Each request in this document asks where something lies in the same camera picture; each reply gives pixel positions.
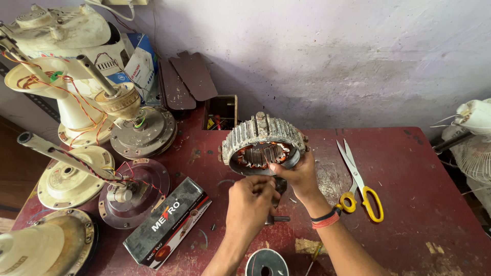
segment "red thread bracelet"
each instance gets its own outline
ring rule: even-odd
[[[312,222],[312,229],[328,227],[330,225],[333,225],[338,220],[339,220],[339,215],[337,213],[334,213],[334,215],[331,216],[330,218],[319,221],[318,223]]]

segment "screwdriver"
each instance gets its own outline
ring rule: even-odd
[[[317,260],[317,257],[319,256],[319,253],[321,252],[321,248],[324,244],[321,242],[319,242],[319,245],[317,245],[317,248],[315,249],[315,252],[314,252],[314,256],[312,257],[312,263],[310,263],[310,266],[308,267],[308,270],[307,270],[307,273],[305,274],[305,276],[308,275],[310,269],[312,268],[312,265],[314,264],[314,262]]]

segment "black wristband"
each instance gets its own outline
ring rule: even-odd
[[[310,220],[313,221],[313,222],[323,221],[325,219],[328,219],[328,218],[334,216],[335,213],[336,213],[336,210],[333,208],[332,211],[330,211],[327,215],[322,216],[320,218],[316,218],[316,219],[310,218]]]

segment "yellow scissor handle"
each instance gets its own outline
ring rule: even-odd
[[[344,203],[345,200],[350,202],[350,206],[346,206],[346,204]],[[346,212],[352,213],[355,211],[356,200],[355,200],[355,195],[352,192],[344,193],[339,199],[339,203],[341,203],[343,210],[345,210]]]
[[[370,216],[370,218],[375,222],[382,222],[382,220],[383,220],[382,203],[380,202],[380,199],[379,199],[379,196],[377,195],[377,193],[372,188],[369,188],[367,186],[363,187],[363,191],[361,191],[361,192],[363,193],[363,198],[364,198],[364,201],[362,202],[362,204],[365,205],[365,208],[367,208],[367,212],[368,212],[368,215]],[[375,202],[379,206],[380,218],[375,217],[375,214],[373,213],[373,210],[372,210],[372,206],[370,206],[370,202],[368,201],[367,192],[370,192],[373,195],[373,197],[375,198]]]

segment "scissor blade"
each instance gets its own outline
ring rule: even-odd
[[[344,140],[344,148],[346,149],[346,155],[348,155],[348,157],[350,158],[351,164],[353,164],[353,166],[356,167],[355,160],[353,158],[353,154],[351,153],[351,150],[350,150],[350,146],[348,146],[346,139],[343,139],[343,140]]]
[[[336,140],[336,143],[338,144],[339,152],[341,152],[341,155],[343,156],[343,159],[346,162],[346,165],[348,166],[348,169],[351,172],[351,176],[356,181],[356,184],[358,185],[358,188],[360,188],[361,196],[363,197],[363,193],[361,192],[363,190],[363,187],[365,187],[365,185],[363,184],[363,179],[361,179],[361,176],[358,173],[358,170],[356,169],[356,166],[353,165],[353,163],[351,163],[350,158],[346,155],[346,152],[341,147],[341,144],[337,140]]]

